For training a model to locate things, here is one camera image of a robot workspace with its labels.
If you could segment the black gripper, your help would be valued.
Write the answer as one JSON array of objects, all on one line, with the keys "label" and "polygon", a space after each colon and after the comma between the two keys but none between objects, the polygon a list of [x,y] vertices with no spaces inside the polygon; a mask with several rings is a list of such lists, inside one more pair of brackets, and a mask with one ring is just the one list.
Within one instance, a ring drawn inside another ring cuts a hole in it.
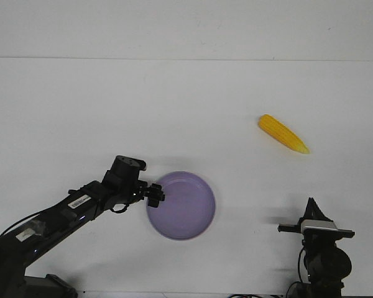
[{"label": "black gripper", "polygon": [[322,221],[331,221],[330,218],[325,216],[325,214],[321,211],[318,204],[314,200],[313,197],[308,198],[308,202],[305,208],[305,213],[303,215],[304,219],[295,225],[290,224],[279,224],[277,230],[279,232],[288,232],[288,233],[299,233],[304,236],[306,235],[318,235],[319,237],[327,237],[327,238],[334,238],[335,240],[340,240],[343,238],[353,238],[355,236],[355,232],[352,230],[345,230],[338,228],[337,232],[326,232],[326,231],[319,231],[319,230],[309,230],[306,233],[301,233],[301,223],[305,219],[313,219],[313,220],[322,220]]},{"label": "black gripper", "polygon": [[[142,186],[139,173],[145,171],[146,167],[143,160],[117,155],[101,182],[108,192],[104,198],[104,208],[112,209],[117,204],[130,205],[140,201]],[[149,192],[147,205],[157,208],[165,200],[161,185],[152,183]]]}]

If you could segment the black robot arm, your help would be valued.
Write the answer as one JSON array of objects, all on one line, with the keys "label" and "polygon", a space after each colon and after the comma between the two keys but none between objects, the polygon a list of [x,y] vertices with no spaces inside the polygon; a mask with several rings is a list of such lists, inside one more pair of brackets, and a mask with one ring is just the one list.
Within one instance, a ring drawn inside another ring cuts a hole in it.
[{"label": "black robot arm", "polygon": [[351,273],[352,263],[336,242],[353,238],[355,232],[338,228],[312,197],[308,199],[305,212],[295,225],[280,224],[277,230],[303,237],[298,255],[298,281],[289,286],[285,296],[341,297],[343,279]]},{"label": "black robot arm", "polygon": [[158,207],[165,195],[158,184],[139,179],[146,162],[118,155],[102,181],[92,181],[45,210],[0,234],[0,297],[77,297],[74,287],[54,274],[26,276],[25,270],[72,233],[122,204],[120,213],[140,200]]}]

